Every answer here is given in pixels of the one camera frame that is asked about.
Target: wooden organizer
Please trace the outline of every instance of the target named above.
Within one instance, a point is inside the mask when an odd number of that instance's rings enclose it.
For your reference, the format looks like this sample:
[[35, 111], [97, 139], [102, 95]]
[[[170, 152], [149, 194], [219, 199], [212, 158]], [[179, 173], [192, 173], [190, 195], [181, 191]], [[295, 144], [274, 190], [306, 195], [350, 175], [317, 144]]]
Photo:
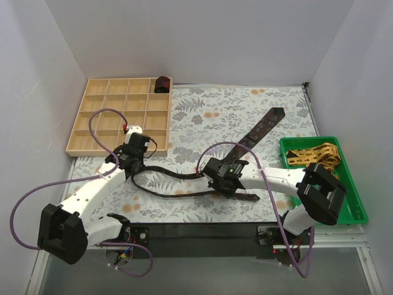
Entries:
[[[143, 134], [156, 141], [158, 148], [154, 155], [167, 155], [172, 79], [169, 93], [154, 93], [156, 80], [157, 78], [89, 80], [68, 141], [67, 154], [72, 157], [108, 155], [91, 137], [88, 121], [95, 111], [112, 108], [124, 114], [128, 125], [141, 126]], [[124, 143], [123, 123], [118, 114], [102, 112], [93, 119], [93, 129], [98, 139], [113, 150]], [[147, 155], [154, 149], [154, 143], [150, 143]]]

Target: table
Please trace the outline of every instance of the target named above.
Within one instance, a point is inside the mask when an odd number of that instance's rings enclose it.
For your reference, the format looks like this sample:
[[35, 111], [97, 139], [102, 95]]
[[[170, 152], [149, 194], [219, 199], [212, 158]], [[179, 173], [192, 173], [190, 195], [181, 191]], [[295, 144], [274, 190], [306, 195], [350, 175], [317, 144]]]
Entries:
[[[195, 172], [201, 151], [219, 141], [238, 142], [272, 107], [283, 107], [286, 116], [253, 151], [263, 166], [282, 167], [279, 140], [282, 137], [316, 136], [301, 87], [280, 88], [181, 88], [173, 90], [169, 150], [167, 157], [152, 157], [146, 165], [159, 165], [178, 173]], [[232, 146], [212, 150], [223, 158]], [[254, 161], [250, 154], [242, 159]], [[93, 175], [104, 157], [79, 157], [72, 178]], [[162, 194], [208, 191], [206, 179], [181, 181], [159, 173], [136, 177], [138, 184]], [[83, 183], [69, 187], [67, 197]], [[131, 222], [249, 222], [275, 221], [266, 191], [253, 191], [258, 202], [228, 200], [217, 194], [203, 197], [162, 199], [135, 188], [130, 179], [117, 187], [91, 216], [97, 220], [114, 212]], [[279, 212], [292, 208], [290, 197], [274, 195]]]

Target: purple cable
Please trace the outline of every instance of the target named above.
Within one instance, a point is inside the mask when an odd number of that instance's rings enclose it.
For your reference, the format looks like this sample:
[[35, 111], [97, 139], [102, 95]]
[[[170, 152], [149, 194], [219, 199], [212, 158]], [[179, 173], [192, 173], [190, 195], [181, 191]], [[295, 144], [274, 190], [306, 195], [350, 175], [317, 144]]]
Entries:
[[136, 277], [136, 278], [141, 278], [141, 277], [144, 277], [145, 275], [147, 275], [153, 268], [153, 263], [154, 263], [153, 254], [146, 247], [143, 247], [143, 246], [138, 245], [138, 244], [132, 244], [132, 243], [110, 243], [110, 242], [102, 242], [102, 243], [99, 244], [99, 246], [130, 246], [130, 247], [137, 247], [139, 249], [144, 250], [149, 255], [149, 257], [150, 257], [150, 266], [143, 273], [133, 273], [133, 272], [128, 271], [127, 269], [123, 269], [121, 267], [118, 267], [115, 264], [111, 264], [112, 267], [117, 267], [117, 269], [119, 269], [119, 271], [124, 272], [127, 275], [131, 275], [132, 277]]
[[27, 249], [31, 249], [31, 250], [41, 250], [39, 247], [36, 246], [30, 246], [27, 245], [25, 243], [23, 243], [19, 237], [17, 236], [17, 233], [15, 232], [15, 228], [14, 228], [14, 217], [15, 217], [15, 212], [17, 211], [19, 205], [22, 203], [22, 201], [24, 201], [25, 198], [27, 198], [29, 195], [31, 195], [32, 193], [39, 191], [40, 189], [45, 189], [46, 187], [50, 187], [50, 186], [57, 186], [59, 184], [66, 184], [66, 183], [76, 183], [78, 181], [86, 181], [86, 180], [93, 180], [93, 179], [98, 179], [102, 176], [107, 176], [109, 174], [111, 174], [113, 171], [115, 171], [118, 167], [119, 167], [119, 158], [116, 156], [116, 154], [114, 154], [110, 149], [108, 149], [107, 147], [105, 147], [100, 141], [99, 139], [94, 135], [94, 130], [91, 126], [91, 123], [93, 122], [93, 118], [95, 116], [97, 116], [99, 113], [104, 112], [104, 111], [111, 111], [111, 112], [115, 112], [116, 114], [119, 114], [123, 120], [125, 121], [125, 123], [128, 125], [127, 119], [126, 117], [119, 112], [116, 109], [99, 109], [98, 111], [96, 111], [91, 118], [88, 121], [88, 129], [90, 131], [91, 136], [94, 138], [94, 140], [98, 143], [99, 146], [101, 146], [105, 151], [107, 151], [108, 153], [110, 153], [111, 155], [114, 156], [115, 158], [115, 166], [114, 168], [110, 169], [109, 171], [103, 173], [102, 175], [95, 175], [95, 176], [89, 176], [89, 177], [84, 177], [84, 178], [77, 178], [77, 179], [69, 179], [69, 180], [62, 180], [62, 181], [55, 181], [54, 183], [47, 183], [47, 184], [43, 184], [41, 186], [36, 187], [35, 189], [32, 189], [31, 191], [25, 193], [22, 198], [19, 199], [19, 201], [17, 201], [17, 203], [15, 204], [15, 206], [12, 208], [11, 211], [11, 215], [10, 215], [10, 230], [11, 230], [11, 234], [14, 237], [15, 241], [21, 245], [22, 247], [25, 247]]
[[[273, 206], [274, 215], [276, 216], [277, 223], [278, 223], [278, 227], [279, 227], [279, 229], [280, 229], [280, 233], [281, 233], [281, 235], [282, 235], [282, 239], [284, 240], [284, 244], [285, 244], [285, 246], [286, 246], [286, 248], [287, 248], [287, 252], [288, 252], [288, 254], [289, 254], [289, 257], [290, 257], [290, 259], [292, 260], [292, 265], [296, 268], [297, 272], [299, 273], [299, 275], [300, 275], [302, 278], [307, 278], [308, 275], [309, 275], [309, 272], [310, 272], [310, 268], [311, 268], [311, 254], [312, 254], [312, 252], [313, 252], [314, 235], [315, 235], [314, 227], [311, 227], [311, 236], [310, 236], [310, 241], [309, 241], [309, 247], [308, 247], [307, 254], [306, 254], [305, 257], [298, 263], [298, 262], [296, 261], [296, 259], [295, 259], [295, 256], [294, 256], [294, 254], [293, 254], [291, 248], [290, 248], [290, 245], [289, 245], [287, 236], [286, 236], [286, 234], [285, 234], [285, 232], [284, 232], [284, 227], [282, 226], [282, 222], [281, 222], [281, 219], [280, 219], [280, 215], [279, 215], [279, 213], [278, 213], [278, 210], [277, 210], [276, 202], [274, 201], [274, 197], [273, 197], [273, 193], [272, 193], [272, 190], [271, 190], [270, 183], [268, 182], [268, 180], [267, 180], [267, 178], [266, 178], [265, 172], [262, 170], [262, 166], [261, 166], [261, 164], [260, 164], [260, 162], [259, 162], [259, 159], [258, 159], [257, 155], [256, 155], [251, 149], [249, 149], [249, 148], [246, 147], [246, 146], [243, 146], [243, 145], [240, 144], [240, 143], [233, 143], [233, 142], [231, 142], [231, 141], [223, 141], [223, 142], [221, 142], [221, 143], [213, 144], [212, 146], [208, 147], [208, 148], [201, 154], [200, 158], [198, 159], [198, 163], [196, 164], [196, 170], [199, 171], [199, 165], [200, 165], [200, 162], [201, 162], [202, 157], [203, 157], [210, 149], [214, 148], [215, 146], [219, 146], [219, 145], [221, 145], [221, 144], [234, 144], [235, 146], [239, 146], [239, 147], [245, 149], [247, 152], [249, 152], [249, 153], [254, 157], [255, 161], [257, 162], [257, 167], [258, 167], [258, 169], [260, 170], [260, 174], [262, 175], [263, 181], [265, 182], [267, 191], [268, 191], [268, 193], [269, 193], [270, 201], [271, 201], [271, 204], [272, 204], [272, 206]], [[307, 267], [306, 267], [306, 272], [303, 273], [302, 270], [300, 269], [300, 264], [302, 264], [302, 263], [306, 260], [306, 258], [307, 258]]]

